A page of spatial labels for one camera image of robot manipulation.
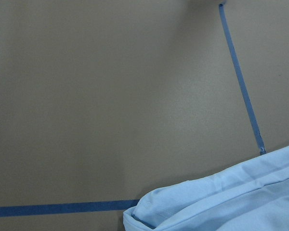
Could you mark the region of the light blue t-shirt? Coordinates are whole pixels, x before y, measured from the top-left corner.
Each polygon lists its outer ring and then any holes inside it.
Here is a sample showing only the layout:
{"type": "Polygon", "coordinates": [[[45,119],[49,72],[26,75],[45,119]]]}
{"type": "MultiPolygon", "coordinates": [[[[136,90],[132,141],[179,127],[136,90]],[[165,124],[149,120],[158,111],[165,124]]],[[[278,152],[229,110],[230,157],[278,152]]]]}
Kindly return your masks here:
{"type": "Polygon", "coordinates": [[[127,231],[289,231],[289,146],[155,189],[123,213],[127,231]]]}

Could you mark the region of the brown paper table cover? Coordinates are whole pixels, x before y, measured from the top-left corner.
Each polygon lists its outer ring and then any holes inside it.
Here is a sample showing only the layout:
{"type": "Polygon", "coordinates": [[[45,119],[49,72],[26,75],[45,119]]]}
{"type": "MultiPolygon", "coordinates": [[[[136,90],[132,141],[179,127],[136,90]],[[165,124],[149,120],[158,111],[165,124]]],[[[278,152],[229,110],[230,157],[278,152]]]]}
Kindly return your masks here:
{"type": "Polygon", "coordinates": [[[135,200],[259,155],[218,0],[0,0],[0,207],[135,200]]]}

